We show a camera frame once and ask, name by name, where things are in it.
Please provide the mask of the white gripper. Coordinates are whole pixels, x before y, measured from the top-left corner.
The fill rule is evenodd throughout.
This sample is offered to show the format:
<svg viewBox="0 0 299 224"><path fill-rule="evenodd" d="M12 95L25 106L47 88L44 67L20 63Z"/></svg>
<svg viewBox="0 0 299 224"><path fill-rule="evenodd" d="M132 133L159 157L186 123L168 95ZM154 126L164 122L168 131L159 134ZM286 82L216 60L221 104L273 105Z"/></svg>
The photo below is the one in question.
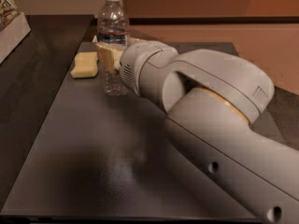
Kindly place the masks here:
<svg viewBox="0 0 299 224"><path fill-rule="evenodd" d="M142 68L150 58L158 59L155 67L167 65L178 55L178 51L159 41L129 37L128 48L124 45L98 42L95 44L98 60L112 74L120 70L121 81L137 96L141 95L139 79Z"/></svg>

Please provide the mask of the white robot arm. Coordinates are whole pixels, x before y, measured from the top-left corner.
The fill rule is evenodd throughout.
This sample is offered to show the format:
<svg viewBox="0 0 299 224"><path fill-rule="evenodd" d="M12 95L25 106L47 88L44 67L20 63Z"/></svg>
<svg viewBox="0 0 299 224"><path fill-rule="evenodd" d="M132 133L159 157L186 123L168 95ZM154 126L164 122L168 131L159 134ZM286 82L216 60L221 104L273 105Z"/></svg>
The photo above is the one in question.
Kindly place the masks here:
<svg viewBox="0 0 299 224"><path fill-rule="evenodd" d="M263 224L298 224L298 152L250 128L275 92L263 70L224 52L179 53L137 38L96 49L129 90L163 110L168 139L188 161Z"/></svg>

